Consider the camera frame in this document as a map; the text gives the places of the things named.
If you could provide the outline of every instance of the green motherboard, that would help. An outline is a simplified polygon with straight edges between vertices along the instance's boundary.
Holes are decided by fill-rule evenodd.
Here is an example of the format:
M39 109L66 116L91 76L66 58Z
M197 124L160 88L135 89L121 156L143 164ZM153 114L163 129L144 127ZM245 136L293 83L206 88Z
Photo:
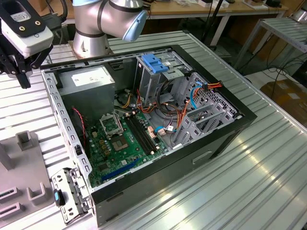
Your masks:
M89 161L93 169L89 179L92 187L99 186L107 180L127 172L131 168L140 166L167 152L167 148L158 137L154 139L155 141L150 137L150 133L147 131L149 124L144 115L138 113L134 118L146 132L146 135L152 142L151 145L154 144L156 147L155 152L148 154L148 152L142 149L135 137L139 135L139 132L135 133L134 129L133 133L123 117L118 118L122 125L123 133L121 135L116 134L111 138L106 137L106 133L100 123L88 127L86 131L90 135ZM112 128L116 128L116 125L109 123L105 127L107 131L110 131Z

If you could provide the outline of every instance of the cardboard box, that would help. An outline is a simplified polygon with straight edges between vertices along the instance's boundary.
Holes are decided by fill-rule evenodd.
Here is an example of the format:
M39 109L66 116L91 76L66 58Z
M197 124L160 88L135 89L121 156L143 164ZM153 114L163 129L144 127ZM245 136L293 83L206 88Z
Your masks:
M41 12L47 7L47 3L45 0L28 0L28 2L37 12Z
M260 90L271 97L274 82L268 82ZM295 120L307 127L307 93L291 80L276 82L272 97Z

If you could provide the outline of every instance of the expansion slot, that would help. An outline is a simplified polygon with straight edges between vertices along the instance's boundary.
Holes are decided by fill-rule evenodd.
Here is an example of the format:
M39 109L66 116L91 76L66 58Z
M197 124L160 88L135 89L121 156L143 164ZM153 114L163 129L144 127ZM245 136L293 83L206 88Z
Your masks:
M132 162L130 164L125 165L124 167L121 167L120 169L117 169L117 170L115 170L115 171L113 171L113 172L111 172L107 175L102 176L101 181L103 182L104 180L110 179L110 178L117 176L117 175L119 175L119 174L121 174L121 173L123 173L123 172L125 172L129 169L132 169L135 166L135 164L138 162L139 159L140 158L136 159L134 162Z
M135 117L127 117L125 121L146 155L153 154L153 152L157 151L138 119Z

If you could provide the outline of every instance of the slotted metal table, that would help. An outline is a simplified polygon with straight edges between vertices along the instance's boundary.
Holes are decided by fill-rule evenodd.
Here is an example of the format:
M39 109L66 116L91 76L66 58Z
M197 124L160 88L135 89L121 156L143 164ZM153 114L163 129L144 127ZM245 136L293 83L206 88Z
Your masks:
M109 40L115 53L181 45L258 118L217 158L149 197L101 228L121 229L301 229L307 222L307 130L256 90L191 34L143 35L136 42ZM57 46L46 62L75 59ZM72 167L39 71L32 87L0 76L0 139L30 130L38 135L49 176ZM97 229L92 213L65 226L55 204L4 230Z
M253 52L254 54L262 48L271 34L278 36L303 53L307 52L307 24L298 23L291 18L260 19L240 50L234 64L234 68L237 68L240 64L244 54L248 50L252 41L255 39L260 28L265 28L267 33L259 42L255 51Z

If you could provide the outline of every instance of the blue clip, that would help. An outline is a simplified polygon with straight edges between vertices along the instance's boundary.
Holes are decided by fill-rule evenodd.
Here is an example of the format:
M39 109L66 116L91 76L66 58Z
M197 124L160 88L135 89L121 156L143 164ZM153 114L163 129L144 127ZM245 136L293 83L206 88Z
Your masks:
M163 65L161 61L153 54L142 55L142 59L154 73L168 71L168 67Z

